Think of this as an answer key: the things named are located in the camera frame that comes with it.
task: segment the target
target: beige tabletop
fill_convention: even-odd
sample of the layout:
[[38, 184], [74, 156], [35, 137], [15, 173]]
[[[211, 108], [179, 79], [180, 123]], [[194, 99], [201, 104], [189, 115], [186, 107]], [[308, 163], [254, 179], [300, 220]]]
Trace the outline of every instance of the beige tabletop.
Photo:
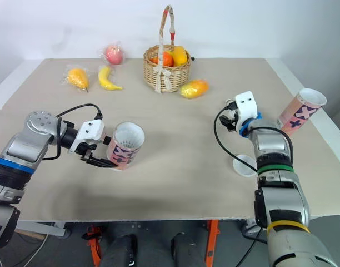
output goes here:
[[[66, 65], [91, 73], [89, 93], [60, 85]], [[292, 96], [264, 59], [196, 59], [191, 79], [205, 79], [209, 91], [188, 100], [178, 93], [154, 93], [143, 82], [143, 61], [116, 67], [115, 83], [123, 91], [105, 91], [96, 79], [98, 59], [45, 60], [0, 110], [0, 151], [23, 128], [34, 110], [53, 114], [82, 103], [97, 104], [108, 134], [122, 121], [139, 124], [146, 141], [124, 172], [97, 168], [65, 149], [43, 161], [26, 186], [18, 208], [21, 220], [111, 221], [253, 217], [256, 177], [241, 177], [213, 134], [213, 120], [224, 101], [251, 90], [259, 110], [274, 120]], [[63, 119], [80, 127], [93, 119], [91, 107]], [[253, 156], [252, 144], [218, 125], [219, 137], [236, 154]], [[340, 163], [308, 121], [294, 136], [294, 169], [311, 207], [311, 215], [340, 214]], [[97, 155], [105, 156], [99, 145]], [[56, 154], [51, 146], [48, 156]]]

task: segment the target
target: pink paper cup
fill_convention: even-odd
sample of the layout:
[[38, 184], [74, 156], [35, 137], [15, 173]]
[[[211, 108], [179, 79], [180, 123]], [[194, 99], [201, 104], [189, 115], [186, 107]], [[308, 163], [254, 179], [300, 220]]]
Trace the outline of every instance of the pink paper cup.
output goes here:
[[301, 89], [277, 119], [277, 124], [290, 136], [326, 103], [322, 93], [310, 88]]
[[133, 122], [122, 122], [113, 132], [107, 147], [107, 158], [117, 164], [116, 170], [124, 170], [133, 161], [145, 141], [142, 128]]

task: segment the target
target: fake fruit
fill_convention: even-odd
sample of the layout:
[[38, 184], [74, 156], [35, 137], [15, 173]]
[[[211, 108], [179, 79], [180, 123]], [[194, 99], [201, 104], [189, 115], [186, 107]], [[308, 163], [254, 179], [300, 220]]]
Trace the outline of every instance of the fake fruit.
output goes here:
[[75, 85], [80, 89], [86, 89], [88, 87], [87, 75], [84, 69], [82, 68], [73, 68], [69, 70], [67, 76], [68, 83]]
[[99, 84], [105, 88], [106, 90], [122, 90], [123, 87], [114, 85], [111, 81], [108, 80], [108, 75], [111, 72], [111, 68], [109, 66], [104, 66], [98, 72], [98, 82]]
[[208, 83], [204, 80], [195, 80], [181, 86], [180, 94], [186, 98], [195, 98], [208, 90]]
[[[150, 58], [150, 61], [153, 62], [154, 64], [158, 64], [158, 57], [152, 57]], [[164, 52], [163, 63], [164, 63], [164, 66], [167, 66], [167, 67], [174, 66], [174, 59], [172, 55], [167, 51]]]
[[174, 47], [173, 57], [175, 66], [180, 66], [187, 62], [187, 54], [182, 46]]
[[123, 51], [119, 46], [108, 46], [104, 52], [104, 56], [107, 61], [113, 65], [118, 65], [123, 62]]

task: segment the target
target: person's leg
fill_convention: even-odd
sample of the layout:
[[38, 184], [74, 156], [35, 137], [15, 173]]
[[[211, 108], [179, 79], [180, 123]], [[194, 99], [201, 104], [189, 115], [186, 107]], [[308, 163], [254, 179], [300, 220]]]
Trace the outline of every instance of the person's leg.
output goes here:
[[137, 238], [135, 235], [116, 238], [102, 255], [99, 267], [135, 266], [136, 253]]
[[196, 244], [186, 234], [179, 233], [171, 240], [171, 251], [175, 267], [206, 267], [204, 256], [201, 256]]

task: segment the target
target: green ring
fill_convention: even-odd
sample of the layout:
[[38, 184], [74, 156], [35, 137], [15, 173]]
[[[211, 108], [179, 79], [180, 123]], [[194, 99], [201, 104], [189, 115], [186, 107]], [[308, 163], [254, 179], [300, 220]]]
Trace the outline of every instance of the green ring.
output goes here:
[[271, 164], [271, 165], [261, 167], [258, 170], [258, 175], [265, 172], [265, 171], [271, 171], [271, 170], [286, 170], [286, 171], [293, 172], [293, 167], [283, 165], [283, 164]]

